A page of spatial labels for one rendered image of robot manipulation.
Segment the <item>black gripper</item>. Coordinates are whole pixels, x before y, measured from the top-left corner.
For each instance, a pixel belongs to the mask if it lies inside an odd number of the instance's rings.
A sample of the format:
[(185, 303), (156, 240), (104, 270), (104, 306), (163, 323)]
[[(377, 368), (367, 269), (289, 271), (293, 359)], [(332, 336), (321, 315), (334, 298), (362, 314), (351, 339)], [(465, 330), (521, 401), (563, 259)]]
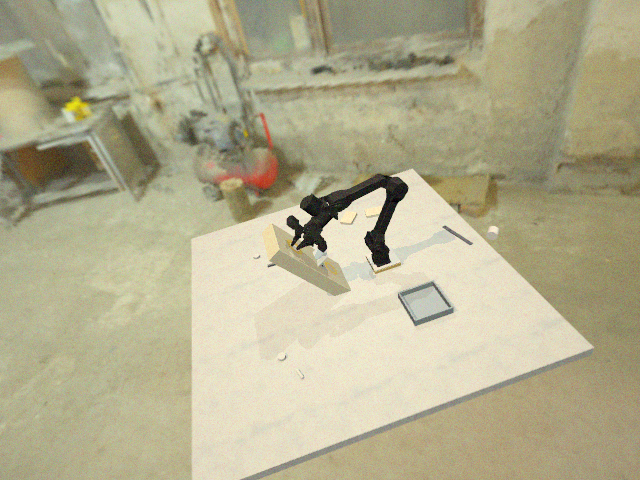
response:
[[(300, 238), (301, 238), (301, 235), (305, 233), (305, 231), (306, 231), (306, 230), (304, 230), (304, 229), (305, 229), (305, 227), (306, 227), (306, 226), (308, 226), (309, 224), (313, 223), (313, 222), (314, 222), (314, 223), (316, 223), (316, 225), (315, 225), (315, 227), (316, 227), (316, 228), (318, 228), (318, 229), (322, 228), (322, 229), (323, 229), (323, 227), (324, 227), (324, 226), (323, 226), (323, 225), (321, 225), (321, 224), (320, 224), (320, 223), (315, 219), (315, 217), (314, 217), (314, 216), (312, 216), (312, 217), (311, 217), (311, 219), (309, 220), (309, 222), (308, 222), (307, 224), (305, 223), (304, 227), (302, 227), (302, 226), (299, 224), (299, 220), (298, 220), (297, 218), (295, 218), (293, 215), (290, 215), (290, 216), (287, 218), (287, 225), (288, 225), (291, 229), (295, 230), (295, 236), (294, 236), (293, 241), (292, 241), (292, 243), (291, 243), (291, 246), (292, 246), (292, 247), (293, 247), (293, 246), (294, 246), (294, 244), (298, 241), (298, 239), (300, 239)], [(314, 224), (314, 223), (313, 223), (313, 224)], [(315, 243), (314, 243), (314, 244), (315, 244)], [(312, 246), (312, 247), (313, 247), (313, 246), (314, 246), (314, 244), (310, 245), (306, 240), (303, 240), (303, 241), (302, 241), (302, 242), (301, 242), (301, 243), (296, 247), (296, 250), (299, 250), (299, 249), (301, 249), (301, 248), (303, 248), (303, 247), (306, 247), (306, 246)], [(327, 249), (327, 243), (326, 243), (326, 241), (325, 241), (325, 240), (324, 240), (320, 245), (318, 245), (318, 249), (319, 249), (321, 252), (323, 252), (323, 253), (326, 251), (326, 249)]]

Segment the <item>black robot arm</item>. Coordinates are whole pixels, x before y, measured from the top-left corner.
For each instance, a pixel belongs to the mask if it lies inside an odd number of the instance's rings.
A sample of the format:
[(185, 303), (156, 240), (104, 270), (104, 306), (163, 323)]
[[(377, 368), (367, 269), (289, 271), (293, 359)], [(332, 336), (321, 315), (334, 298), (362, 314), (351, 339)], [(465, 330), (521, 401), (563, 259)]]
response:
[[(372, 261), (377, 267), (391, 263), (389, 259), (390, 249), (385, 244), (385, 232), (390, 223), (395, 208), (408, 192), (408, 185), (399, 177), (376, 174), (374, 177), (355, 185), (346, 190), (338, 190), (319, 199), (311, 194), (302, 199), (300, 208), (314, 216), (315, 219), (325, 226), (332, 218), (338, 220), (338, 212), (343, 211), (350, 204), (379, 188), (386, 189), (386, 200), (372, 231), (367, 231), (365, 244), (372, 252)], [(328, 202), (328, 204), (327, 204)], [(314, 222), (313, 222), (314, 223)], [(311, 223), (305, 227), (303, 239), (310, 245), (320, 245), (324, 238), (320, 235), (322, 228), (315, 227), (316, 223)]]

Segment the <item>dark grey flat bar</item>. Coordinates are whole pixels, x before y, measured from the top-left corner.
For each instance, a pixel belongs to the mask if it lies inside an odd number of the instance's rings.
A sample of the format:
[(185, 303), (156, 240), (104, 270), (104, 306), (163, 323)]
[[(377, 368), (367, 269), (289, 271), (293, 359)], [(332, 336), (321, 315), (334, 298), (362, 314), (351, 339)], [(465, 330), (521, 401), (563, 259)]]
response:
[(450, 229), (447, 226), (442, 226), (442, 228), (446, 229), (447, 231), (449, 231), (450, 233), (452, 233), (453, 235), (455, 235), (456, 237), (458, 237), (459, 239), (461, 239), (462, 241), (464, 241), (465, 243), (472, 245), (473, 243), (470, 242), (469, 240), (467, 240), (466, 238), (464, 238), (463, 236), (459, 235), (458, 233), (456, 233), (455, 231), (453, 231), (452, 229)]

